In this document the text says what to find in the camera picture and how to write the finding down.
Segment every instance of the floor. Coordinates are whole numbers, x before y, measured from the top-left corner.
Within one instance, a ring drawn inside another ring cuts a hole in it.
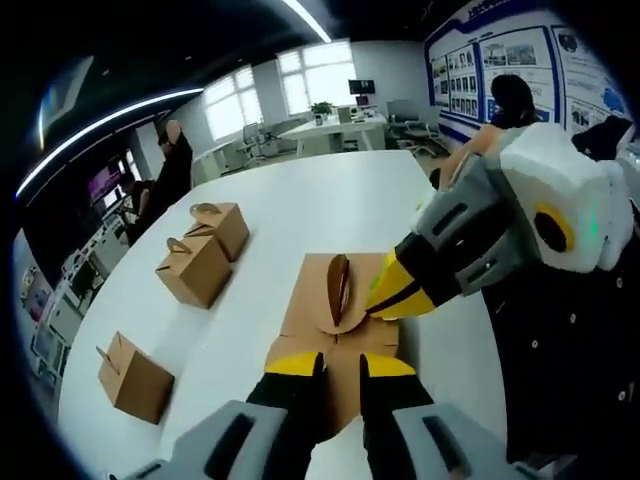
[[[289,154],[284,154],[284,155],[279,155],[277,157],[274,158],[269,158],[267,160],[265,160],[264,162],[260,162],[259,164],[253,166],[252,168],[259,168],[259,167],[264,167],[267,165],[273,165],[276,163],[282,163],[282,162],[288,162],[290,160],[295,160],[297,158],[295,152],[293,153],[289,153]],[[416,157],[416,161],[418,162],[418,165],[420,165],[420,168],[422,168],[422,170],[424,171],[425,175],[429,175],[434,168],[437,168],[440,163],[442,162],[442,160],[444,160],[444,158],[433,158],[429,155],[418,155]]]

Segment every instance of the ceiling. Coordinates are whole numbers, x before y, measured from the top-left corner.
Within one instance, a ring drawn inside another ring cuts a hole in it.
[[[422,41],[467,2],[300,3],[332,38]],[[14,94],[4,109],[11,121],[3,122],[10,138],[17,140],[10,156],[16,178],[24,177],[64,139],[120,107],[171,90],[205,86],[242,65],[256,65],[284,50],[318,42],[310,27],[281,0],[181,0],[170,4],[114,0],[102,7],[86,4],[84,10],[75,5],[64,1],[39,6],[39,14],[32,15],[22,31],[21,57],[13,59],[21,66],[9,79],[8,91]],[[43,93],[56,74],[89,55],[94,62],[76,106],[52,125],[45,151],[39,152],[33,128]],[[170,108],[186,100],[174,101]]]

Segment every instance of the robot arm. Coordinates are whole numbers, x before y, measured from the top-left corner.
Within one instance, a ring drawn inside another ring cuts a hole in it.
[[[428,313],[527,262],[611,269],[633,215],[620,165],[579,153],[560,125],[512,129],[486,156],[470,155],[388,255],[367,311],[392,320]]]

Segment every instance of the cardboard box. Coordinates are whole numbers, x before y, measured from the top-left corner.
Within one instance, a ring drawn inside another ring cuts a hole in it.
[[[185,237],[214,235],[227,259],[235,262],[249,238],[249,229],[237,203],[199,203],[192,205],[197,220]]]
[[[120,332],[102,357],[98,379],[114,407],[157,425],[169,403],[174,376]]]
[[[307,254],[293,289],[280,335],[271,345],[266,364],[309,351],[325,354],[333,435],[360,413],[360,354],[395,356],[398,323],[365,316],[371,282],[379,274],[386,254],[347,254],[350,292],[343,308],[340,333],[329,301],[329,267],[335,254]]]
[[[231,275],[231,264],[213,236],[167,240],[169,254],[156,269],[179,302],[209,308]]]

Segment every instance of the poster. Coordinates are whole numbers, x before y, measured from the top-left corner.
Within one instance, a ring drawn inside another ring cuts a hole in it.
[[[480,42],[484,88],[485,121],[496,111],[491,82],[502,74],[518,75],[531,88],[533,103],[543,121],[553,121],[556,91],[551,55],[542,27],[498,35]]]
[[[473,46],[447,54],[451,112],[478,120],[478,76]]]
[[[433,72],[433,91],[435,94],[435,105],[449,110],[449,75],[447,72],[446,56],[435,59],[431,62]]]
[[[553,37],[564,77],[565,128],[582,132],[610,114],[631,118],[613,78],[573,30],[554,27]]]

